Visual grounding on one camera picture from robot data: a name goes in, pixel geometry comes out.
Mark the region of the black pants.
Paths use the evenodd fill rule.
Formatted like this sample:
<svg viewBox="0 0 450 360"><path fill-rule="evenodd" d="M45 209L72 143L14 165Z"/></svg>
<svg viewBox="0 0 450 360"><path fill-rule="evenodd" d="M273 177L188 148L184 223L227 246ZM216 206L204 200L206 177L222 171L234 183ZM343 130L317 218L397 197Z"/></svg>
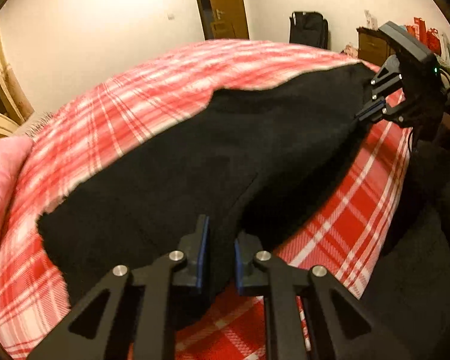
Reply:
<svg viewBox="0 0 450 360"><path fill-rule="evenodd" d="M78 301L112 268L170 252L209 218L205 287L175 301L196 322L232 281L238 233L273 250L335 191L369 127L362 63L300 74L274 88L216 90L208 106L78 184L40 216L43 247Z"/></svg>

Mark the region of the brown wooden dresser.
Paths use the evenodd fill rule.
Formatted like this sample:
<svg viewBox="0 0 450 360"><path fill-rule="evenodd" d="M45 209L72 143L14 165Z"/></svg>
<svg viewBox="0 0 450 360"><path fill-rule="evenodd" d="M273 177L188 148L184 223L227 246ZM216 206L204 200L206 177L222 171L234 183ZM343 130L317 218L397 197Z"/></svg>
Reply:
<svg viewBox="0 0 450 360"><path fill-rule="evenodd" d="M359 59L382 66L390 55L395 54L395 50L380 31L359 27L357 33Z"/></svg>

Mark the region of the red plaid bed sheet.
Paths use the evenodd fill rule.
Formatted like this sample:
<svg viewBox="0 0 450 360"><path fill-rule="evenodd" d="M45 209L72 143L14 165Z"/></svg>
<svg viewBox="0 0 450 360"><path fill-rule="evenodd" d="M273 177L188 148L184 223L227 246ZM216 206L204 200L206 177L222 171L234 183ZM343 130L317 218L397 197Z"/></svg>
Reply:
<svg viewBox="0 0 450 360"><path fill-rule="evenodd" d="M0 342L24 359L66 315L64 281L35 223L78 183L204 108L217 88L264 89L351 57L271 41L203 41L116 75L64 105L37 133L13 191L0 247ZM295 267L324 265L361 296L409 163L409 131L372 127L337 191L279 250Z"/></svg>

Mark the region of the brown wooden door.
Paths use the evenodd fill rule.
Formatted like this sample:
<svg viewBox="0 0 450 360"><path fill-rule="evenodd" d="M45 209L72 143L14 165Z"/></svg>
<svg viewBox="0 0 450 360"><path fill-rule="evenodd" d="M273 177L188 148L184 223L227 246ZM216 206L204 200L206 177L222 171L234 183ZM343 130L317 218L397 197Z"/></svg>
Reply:
<svg viewBox="0 0 450 360"><path fill-rule="evenodd" d="M196 0L206 40L249 39L244 0Z"/></svg>

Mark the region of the striped pillow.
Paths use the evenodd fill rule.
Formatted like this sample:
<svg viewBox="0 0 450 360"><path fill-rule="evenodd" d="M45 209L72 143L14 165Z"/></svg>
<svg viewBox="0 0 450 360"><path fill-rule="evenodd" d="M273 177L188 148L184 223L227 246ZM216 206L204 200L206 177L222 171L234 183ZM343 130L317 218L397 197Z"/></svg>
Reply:
<svg viewBox="0 0 450 360"><path fill-rule="evenodd" d="M28 120L13 133L13 135L34 138L48 124L53 116L53 112L35 111Z"/></svg>

